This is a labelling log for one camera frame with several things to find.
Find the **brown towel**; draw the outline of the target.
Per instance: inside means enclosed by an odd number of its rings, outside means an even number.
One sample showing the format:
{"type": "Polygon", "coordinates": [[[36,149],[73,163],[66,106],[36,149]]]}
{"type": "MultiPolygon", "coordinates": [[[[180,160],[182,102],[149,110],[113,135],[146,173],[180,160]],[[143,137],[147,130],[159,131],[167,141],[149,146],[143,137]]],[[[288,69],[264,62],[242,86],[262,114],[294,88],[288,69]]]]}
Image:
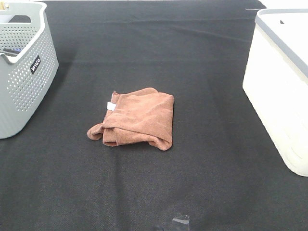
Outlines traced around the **brown towel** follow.
{"type": "Polygon", "coordinates": [[[173,95],[154,88],[114,91],[103,121],[91,127],[87,137],[110,147],[147,142],[166,151],[173,144],[173,107],[173,95]]]}

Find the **white storage bin grey rim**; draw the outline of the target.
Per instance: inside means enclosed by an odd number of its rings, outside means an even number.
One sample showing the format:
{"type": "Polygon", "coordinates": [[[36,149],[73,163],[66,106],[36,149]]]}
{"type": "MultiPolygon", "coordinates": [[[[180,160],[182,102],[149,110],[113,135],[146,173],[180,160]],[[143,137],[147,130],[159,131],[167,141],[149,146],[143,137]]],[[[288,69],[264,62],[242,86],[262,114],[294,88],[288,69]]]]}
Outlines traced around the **white storage bin grey rim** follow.
{"type": "Polygon", "coordinates": [[[243,90],[286,166],[307,176],[307,9],[257,12],[243,90]]]}

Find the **grey perforated laundry basket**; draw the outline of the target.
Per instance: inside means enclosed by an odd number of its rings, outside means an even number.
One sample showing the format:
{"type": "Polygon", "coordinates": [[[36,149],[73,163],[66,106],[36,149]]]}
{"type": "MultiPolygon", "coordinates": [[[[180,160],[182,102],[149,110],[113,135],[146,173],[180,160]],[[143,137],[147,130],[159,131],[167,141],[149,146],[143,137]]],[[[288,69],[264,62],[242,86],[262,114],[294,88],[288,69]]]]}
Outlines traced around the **grey perforated laundry basket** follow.
{"type": "Polygon", "coordinates": [[[0,2],[0,14],[27,16],[29,22],[2,22],[0,50],[20,50],[16,57],[0,52],[0,137],[19,133],[47,93],[59,67],[45,10],[38,1],[0,2]]]}

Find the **dark item in basket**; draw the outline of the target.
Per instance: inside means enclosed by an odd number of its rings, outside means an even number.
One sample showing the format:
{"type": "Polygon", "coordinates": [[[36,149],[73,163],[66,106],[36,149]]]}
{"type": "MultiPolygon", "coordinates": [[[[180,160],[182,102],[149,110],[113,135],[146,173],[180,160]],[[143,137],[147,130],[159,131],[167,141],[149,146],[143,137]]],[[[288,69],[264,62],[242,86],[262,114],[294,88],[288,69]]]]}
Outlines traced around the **dark item in basket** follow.
{"type": "Polygon", "coordinates": [[[6,54],[7,56],[10,56],[10,57],[16,57],[21,51],[3,48],[0,52],[4,53],[4,54],[6,54]]]}

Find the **black table mat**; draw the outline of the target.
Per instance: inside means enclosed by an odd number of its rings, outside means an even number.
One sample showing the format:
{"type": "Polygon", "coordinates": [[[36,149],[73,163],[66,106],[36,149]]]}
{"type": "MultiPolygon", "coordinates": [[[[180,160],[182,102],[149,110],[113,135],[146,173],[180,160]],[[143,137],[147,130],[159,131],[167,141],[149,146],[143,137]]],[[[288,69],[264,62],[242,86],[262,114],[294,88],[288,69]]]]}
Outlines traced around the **black table mat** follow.
{"type": "Polygon", "coordinates": [[[3,231],[305,231],[308,179],[282,161],[242,89],[257,0],[48,1],[59,68],[0,142],[3,231]],[[88,139],[116,91],[175,98],[173,146],[88,139]]]}

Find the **clear tape piece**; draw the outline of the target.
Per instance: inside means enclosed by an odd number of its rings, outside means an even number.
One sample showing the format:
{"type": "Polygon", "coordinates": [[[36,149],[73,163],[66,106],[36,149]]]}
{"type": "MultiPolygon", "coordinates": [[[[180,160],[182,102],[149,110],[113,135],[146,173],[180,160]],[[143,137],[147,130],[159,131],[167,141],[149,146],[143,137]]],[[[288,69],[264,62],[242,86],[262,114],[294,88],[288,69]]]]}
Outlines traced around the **clear tape piece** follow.
{"type": "Polygon", "coordinates": [[[188,215],[180,215],[180,216],[175,216],[172,219],[173,222],[181,223],[184,225],[189,225],[190,224],[190,216],[188,215]]]}

